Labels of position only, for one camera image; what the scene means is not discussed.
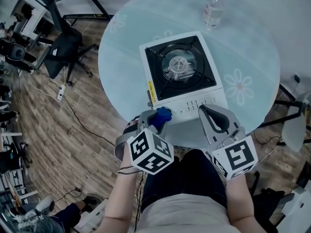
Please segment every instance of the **speaker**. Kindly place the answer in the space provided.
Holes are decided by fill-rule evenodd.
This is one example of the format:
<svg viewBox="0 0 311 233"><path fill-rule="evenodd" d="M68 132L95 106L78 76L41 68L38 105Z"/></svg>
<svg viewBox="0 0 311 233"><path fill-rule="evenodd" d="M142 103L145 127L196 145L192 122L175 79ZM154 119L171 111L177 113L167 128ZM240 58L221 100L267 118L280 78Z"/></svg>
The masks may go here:
<svg viewBox="0 0 311 233"><path fill-rule="evenodd" d="M12 43L9 50L8 50L8 55L7 57L10 60L22 60L25 56L26 50L23 46L16 44L16 43Z"/></svg>

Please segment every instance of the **portable gas stove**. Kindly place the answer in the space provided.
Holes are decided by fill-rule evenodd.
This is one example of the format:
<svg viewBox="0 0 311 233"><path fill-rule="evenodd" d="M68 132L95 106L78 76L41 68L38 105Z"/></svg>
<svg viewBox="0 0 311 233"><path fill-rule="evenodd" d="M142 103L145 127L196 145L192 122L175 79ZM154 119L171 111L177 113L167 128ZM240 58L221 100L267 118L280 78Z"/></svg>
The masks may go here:
<svg viewBox="0 0 311 233"><path fill-rule="evenodd" d="M198 118L201 104L228 107L217 68L199 31L156 40L139 49L150 105L170 109L171 124Z"/></svg>

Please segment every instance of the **office chair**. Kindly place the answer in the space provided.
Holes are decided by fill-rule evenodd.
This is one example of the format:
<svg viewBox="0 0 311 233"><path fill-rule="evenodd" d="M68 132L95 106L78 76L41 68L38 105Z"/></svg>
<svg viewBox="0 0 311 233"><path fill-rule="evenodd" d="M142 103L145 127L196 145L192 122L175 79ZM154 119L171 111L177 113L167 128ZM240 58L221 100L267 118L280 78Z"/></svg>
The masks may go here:
<svg viewBox="0 0 311 233"><path fill-rule="evenodd" d="M302 107L310 107L311 91L300 94L295 101L301 102ZM299 108L290 106L287 112L287 116L294 115L299 112ZM278 143L279 146L287 145L292 151L299 152L303 144L311 143L311 139L305 139L306 130L311 131L311 127L306 123L306 117L303 114L303 109L300 115L292 120L284 122L282 128L282 143Z"/></svg>
<svg viewBox="0 0 311 233"><path fill-rule="evenodd" d="M87 53L90 49L99 49L99 46L92 44L91 46L79 51L79 47L83 45L82 34L75 28L71 27L61 16L57 9L55 0L42 0L47 6L48 11L51 13L55 27L62 33L52 43L51 48L44 56L44 64L48 70L51 79L54 79L63 66L69 66L66 83L72 85L69 81L74 64L82 67L89 77L93 73L87 70L85 65L81 62L82 55Z"/></svg>

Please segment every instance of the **flower pattern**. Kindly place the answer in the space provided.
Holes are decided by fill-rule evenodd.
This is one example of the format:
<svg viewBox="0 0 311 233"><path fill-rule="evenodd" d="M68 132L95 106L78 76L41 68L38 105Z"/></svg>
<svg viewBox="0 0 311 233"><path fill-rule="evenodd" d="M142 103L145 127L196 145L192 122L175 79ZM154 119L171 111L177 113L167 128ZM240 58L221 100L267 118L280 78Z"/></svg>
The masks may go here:
<svg viewBox="0 0 311 233"><path fill-rule="evenodd" d="M125 19L126 15L119 15L119 13L116 13L108 24L110 32L114 33L117 28L123 28L125 26Z"/></svg>
<svg viewBox="0 0 311 233"><path fill-rule="evenodd" d="M239 69L234 70L234 77L226 74L224 80L232 87L225 91L225 95L228 98L236 97L239 106L243 106L245 102L245 97L252 99L254 97L254 92L247 86L252 83L252 78L246 76L242 78L242 73Z"/></svg>
<svg viewBox="0 0 311 233"><path fill-rule="evenodd" d="M171 30L166 30L166 31L164 32L164 37L156 35L156 36L154 37L154 41L155 41L155 40L162 39L162 38L166 38L166 37L169 37L169 36L172 36L172 35L173 35L173 32L172 32Z"/></svg>

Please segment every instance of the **black shorts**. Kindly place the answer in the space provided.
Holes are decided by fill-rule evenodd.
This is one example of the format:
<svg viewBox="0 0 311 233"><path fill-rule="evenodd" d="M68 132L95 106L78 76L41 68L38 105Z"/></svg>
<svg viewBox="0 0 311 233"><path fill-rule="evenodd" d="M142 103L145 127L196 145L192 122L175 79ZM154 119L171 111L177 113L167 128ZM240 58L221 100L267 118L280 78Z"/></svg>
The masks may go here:
<svg viewBox="0 0 311 233"><path fill-rule="evenodd" d="M51 218L63 226L66 233L70 233L70 229L76 226L81 219L80 212L79 207L72 203Z"/></svg>
<svg viewBox="0 0 311 233"><path fill-rule="evenodd" d="M141 212L157 200L181 193L210 197L227 207L223 182L201 150L189 151L181 162L174 157L174 162L156 175L148 174Z"/></svg>

